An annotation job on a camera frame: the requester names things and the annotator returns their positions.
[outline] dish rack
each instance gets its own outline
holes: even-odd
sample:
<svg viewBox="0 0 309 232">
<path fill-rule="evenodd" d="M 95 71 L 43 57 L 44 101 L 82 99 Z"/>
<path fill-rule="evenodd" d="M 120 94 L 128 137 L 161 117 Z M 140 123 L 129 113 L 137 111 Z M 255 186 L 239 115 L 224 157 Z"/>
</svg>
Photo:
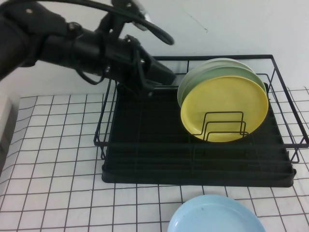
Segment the dish rack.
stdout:
<svg viewBox="0 0 309 232">
<path fill-rule="evenodd" d="M 202 141 L 189 134 L 182 125 L 177 85 L 156 87 L 149 100 L 139 101 L 110 80 L 94 138 L 95 145 L 101 148 L 101 158 L 105 160 L 102 166 L 104 182 L 250 187 L 293 185 L 296 170 L 292 163 L 299 162 L 299 149 L 309 147 L 309 138 L 272 55 L 156 57 L 163 64 L 176 67 L 174 72 L 179 79 L 194 66 L 192 64 L 213 58 L 267 63 L 272 74 L 257 73 L 265 82 L 270 102 L 262 125 L 248 134 L 243 112 L 219 112 L 239 114 L 240 127 L 233 133 L 239 133 L 243 138 L 227 143 L 208 142 L 209 134 L 218 132 L 206 133 L 207 123 L 204 123 Z M 279 95 L 285 98 L 284 101 L 278 98 Z M 217 113 L 205 112 L 204 120 L 208 114 Z M 293 134 L 295 130 L 300 134 L 297 140 Z"/>
</svg>

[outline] blue plate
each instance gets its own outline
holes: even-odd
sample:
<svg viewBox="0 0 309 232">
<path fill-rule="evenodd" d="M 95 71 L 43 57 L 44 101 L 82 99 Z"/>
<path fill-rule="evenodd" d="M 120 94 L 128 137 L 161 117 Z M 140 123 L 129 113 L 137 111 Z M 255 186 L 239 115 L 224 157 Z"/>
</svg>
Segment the blue plate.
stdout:
<svg viewBox="0 0 309 232">
<path fill-rule="evenodd" d="M 265 232 L 259 219 L 237 201 L 218 195 L 195 197 L 177 209 L 168 232 Z"/>
</svg>

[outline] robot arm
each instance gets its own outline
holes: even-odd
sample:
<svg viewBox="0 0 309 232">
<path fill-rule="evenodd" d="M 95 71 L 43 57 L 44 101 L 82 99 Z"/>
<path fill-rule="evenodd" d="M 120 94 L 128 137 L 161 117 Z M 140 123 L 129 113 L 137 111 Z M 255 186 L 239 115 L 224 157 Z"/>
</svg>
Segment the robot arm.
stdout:
<svg viewBox="0 0 309 232">
<path fill-rule="evenodd" d="M 0 5 L 0 79 L 18 67 L 34 66 L 37 60 L 72 68 L 87 82 L 96 85 L 113 79 L 131 89 L 139 98 L 151 96 L 155 85 L 171 85 L 174 73 L 156 61 L 127 35 L 119 35 L 125 23 L 149 29 L 172 45 L 171 36 L 146 21 L 145 10 L 136 0 L 112 0 L 114 7 L 90 0 L 52 0 L 108 11 L 95 31 L 82 28 L 37 2 L 10 0 Z M 86 73 L 101 76 L 96 82 Z"/>
</svg>

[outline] white grid tablecloth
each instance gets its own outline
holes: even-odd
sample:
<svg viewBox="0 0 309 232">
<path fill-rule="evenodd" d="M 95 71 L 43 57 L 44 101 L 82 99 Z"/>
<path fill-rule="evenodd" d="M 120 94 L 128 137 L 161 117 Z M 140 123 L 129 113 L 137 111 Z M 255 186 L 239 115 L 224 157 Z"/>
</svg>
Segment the white grid tablecloth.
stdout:
<svg viewBox="0 0 309 232">
<path fill-rule="evenodd" d="M 290 91 L 309 131 L 309 91 Z M 94 147 L 102 94 L 22 98 L 0 178 L 0 231 L 166 232 L 175 210 L 202 194 L 236 199 L 269 232 L 309 231 L 309 150 L 301 149 L 290 188 L 107 184 Z M 293 115 L 282 110 L 296 142 Z M 288 132 L 273 104 L 283 139 Z M 111 110 L 107 104 L 106 111 Z"/>
</svg>

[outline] black drip tray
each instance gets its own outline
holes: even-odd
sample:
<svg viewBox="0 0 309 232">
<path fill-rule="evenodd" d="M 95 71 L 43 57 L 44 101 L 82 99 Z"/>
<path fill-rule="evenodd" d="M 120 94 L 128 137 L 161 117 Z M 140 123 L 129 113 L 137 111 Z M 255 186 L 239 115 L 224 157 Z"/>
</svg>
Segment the black drip tray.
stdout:
<svg viewBox="0 0 309 232">
<path fill-rule="evenodd" d="M 283 147 L 271 108 L 254 133 L 229 142 L 235 148 L 198 146 L 204 143 L 208 142 L 195 138 L 183 127 L 176 89 L 158 89 L 151 99 L 141 102 L 118 87 L 102 179 L 108 183 L 293 185 L 296 170 Z M 259 146 L 241 147 L 248 144 Z"/>
</svg>

